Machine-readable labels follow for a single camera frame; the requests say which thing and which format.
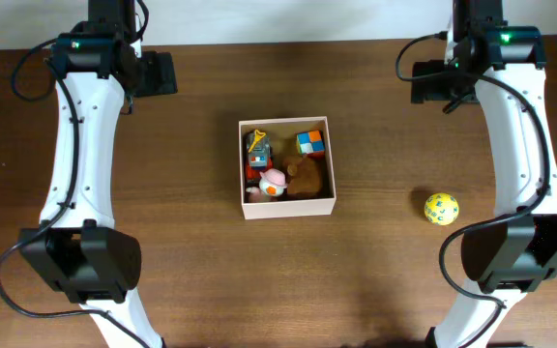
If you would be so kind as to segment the yellow ball with letters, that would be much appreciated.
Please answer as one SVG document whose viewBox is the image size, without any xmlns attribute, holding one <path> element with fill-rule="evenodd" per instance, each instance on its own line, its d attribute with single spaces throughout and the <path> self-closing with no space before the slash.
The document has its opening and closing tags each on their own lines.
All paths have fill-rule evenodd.
<svg viewBox="0 0 557 348">
<path fill-rule="evenodd" d="M 449 225 L 458 218 L 458 201 L 447 193 L 434 193 L 426 200 L 424 213 L 426 219 L 433 224 Z"/>
</svg>

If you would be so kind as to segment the red grey toy truck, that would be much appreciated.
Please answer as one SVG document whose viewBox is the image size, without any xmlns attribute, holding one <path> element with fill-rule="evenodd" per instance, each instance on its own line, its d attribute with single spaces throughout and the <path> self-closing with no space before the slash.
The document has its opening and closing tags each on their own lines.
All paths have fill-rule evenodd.
<svg viewBox="0 0 557 348">
<path fill-rule="evenodd" d="M 248 184 L 258 183 L 261 173 L 274 167 L 270 138 L 255 129 L 246 137 L 245 177 Z"/>
</svg>

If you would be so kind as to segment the multicolour puzzle cube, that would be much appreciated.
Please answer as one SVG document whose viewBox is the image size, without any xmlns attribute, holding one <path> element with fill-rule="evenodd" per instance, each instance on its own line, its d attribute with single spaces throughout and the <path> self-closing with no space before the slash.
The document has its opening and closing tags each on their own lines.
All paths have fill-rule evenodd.
<svg viewBox="0 0 557 348">
<path fill-rule="evenodd" d="M 322 158 L 326 147 L 320 130 L 301 132 L 296 135 L 297 151 L 301 156 Z"/>
</svg>

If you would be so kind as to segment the pink duck toy with hat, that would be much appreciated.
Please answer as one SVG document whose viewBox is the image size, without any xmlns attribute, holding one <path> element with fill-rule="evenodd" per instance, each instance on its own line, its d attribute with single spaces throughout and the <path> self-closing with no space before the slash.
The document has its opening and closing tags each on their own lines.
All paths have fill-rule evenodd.
<svg viewBox="0 0 557 348">
<path fill-rule="evenodd" d="M 277 201 L 287 189 L 286 176 L 275 168 L 261 172 L 260 177 L 257 187 L 246 189 L 249 203 Z"/>
</svg>

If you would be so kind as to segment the pink cardboard box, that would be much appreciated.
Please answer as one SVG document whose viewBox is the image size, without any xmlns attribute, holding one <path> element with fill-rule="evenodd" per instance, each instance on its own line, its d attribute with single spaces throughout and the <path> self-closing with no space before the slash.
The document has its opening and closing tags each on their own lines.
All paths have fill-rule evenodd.
<svg viewBox="0 0 557 348">
<path fill-rule="evenodd" d="M 249 203 L 246 189 L 257 187 L 258 183 L 248 184 L 245 177 L 246 137 L 255 129 L 264 131 L 270 138 L 275 169 L 286 176 L 282 162 L 286 157 L 301 156 L 297 151 L 296 135 L 307 131 L 321 131 L 326 147 L 325 156 L 312 158 L 322 171 L 323 188 L 313 199 L 293 199 L 287 196 L 287 189 L 277 201 Z M 325 116 L 286 119 L 266 119 L 241 121 L 238 125 L 240 145 L 240 202 L 246 219 L 292 218 L 303 216 L 329 215 L 337 201 L 332 146 L 328 120 Z"/>
</svg>

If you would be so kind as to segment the brown plush capybara toy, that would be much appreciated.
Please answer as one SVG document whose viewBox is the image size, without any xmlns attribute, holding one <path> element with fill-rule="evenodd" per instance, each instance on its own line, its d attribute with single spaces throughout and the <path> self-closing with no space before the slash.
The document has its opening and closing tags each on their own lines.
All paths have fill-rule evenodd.
<svg viewBox="0 0 557 348">
<path fill-rule="evenodd" d="M 287 177 L 287 196 L 293 199 L 313 199 L 323 188 L 322 171 L 309 157 L 286 157 L 282 162 Z"/>
</svg>

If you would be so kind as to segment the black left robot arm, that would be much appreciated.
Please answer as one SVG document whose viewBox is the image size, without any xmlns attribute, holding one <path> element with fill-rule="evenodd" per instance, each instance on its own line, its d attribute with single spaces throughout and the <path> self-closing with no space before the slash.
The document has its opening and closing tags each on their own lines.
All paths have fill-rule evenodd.
<svg viewBox="0 0 557 348">
<path fill-rule="evenodd" d="M 86 20 L 46 43 L 58 100 L 53 171 L 38 226 L 22 229 L 15 244 L 111 347 L 164 344 L 138 292 L 139 242 L 116 229 L 111 201 L 119 117 L 137 98 L 177 90 L 170 54 L 141 47 L 148 21 L 141 0 L 92 1 Z"/>
</svg>

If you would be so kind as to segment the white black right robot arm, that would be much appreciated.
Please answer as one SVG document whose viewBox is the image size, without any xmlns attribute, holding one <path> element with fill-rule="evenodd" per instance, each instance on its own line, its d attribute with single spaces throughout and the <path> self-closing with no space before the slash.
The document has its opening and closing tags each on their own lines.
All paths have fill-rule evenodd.
<svg viewBox="0 0 557 348">
<path fill-rule="evenodd" d="M 414 103 L 446 112 L 475 102 L 484 112 L 495 171 L 490 220 L 453 233 L 465 282 L 428 347 L 485 347 L 510 309 L 557 276 L 557 165 L 545 103 L 540 31 L 511 26 L 499 1 L 455 0 L 441 60 L 408 76 Z"/>
</svg>

